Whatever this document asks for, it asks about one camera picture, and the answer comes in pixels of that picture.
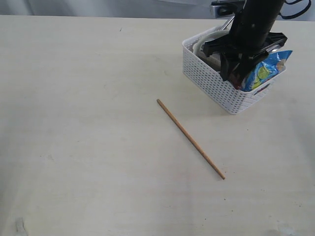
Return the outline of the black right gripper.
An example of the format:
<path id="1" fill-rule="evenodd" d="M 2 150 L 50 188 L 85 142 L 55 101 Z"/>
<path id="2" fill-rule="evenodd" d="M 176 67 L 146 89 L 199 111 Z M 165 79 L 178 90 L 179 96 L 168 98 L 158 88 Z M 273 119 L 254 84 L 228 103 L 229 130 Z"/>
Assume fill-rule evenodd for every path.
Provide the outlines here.
<path id="1" fill-rule="evenodd" d="M 220 53 L 220 76 L 224 81 L 237 80 L 239 84 L 265 60 L 266 50 L 284 46 L 287 37 L 282 32 L 271 32 L 275 18 L 237 14 L 228 34 L 206 41 L 202 51 L 206 56 Z"/>

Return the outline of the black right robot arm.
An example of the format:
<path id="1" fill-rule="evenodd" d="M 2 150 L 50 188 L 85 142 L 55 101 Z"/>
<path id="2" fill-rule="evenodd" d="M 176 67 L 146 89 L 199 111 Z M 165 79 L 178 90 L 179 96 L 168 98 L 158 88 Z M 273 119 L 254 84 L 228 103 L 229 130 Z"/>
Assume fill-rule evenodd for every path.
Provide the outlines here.
<path id="1" fill-rule="evenodd" d="M 287 37 L 273 33 L 271 28 L 284 1 L 282 0 L 223 0 L 211 5 L 219 16 L 234 14 L 229 33 L 204 43 L 205 56 L 220 55 L 220 76 L 240 89 L 242 81 L 258 63 L 266 59 L 273 46 L 283 46 Z"/>

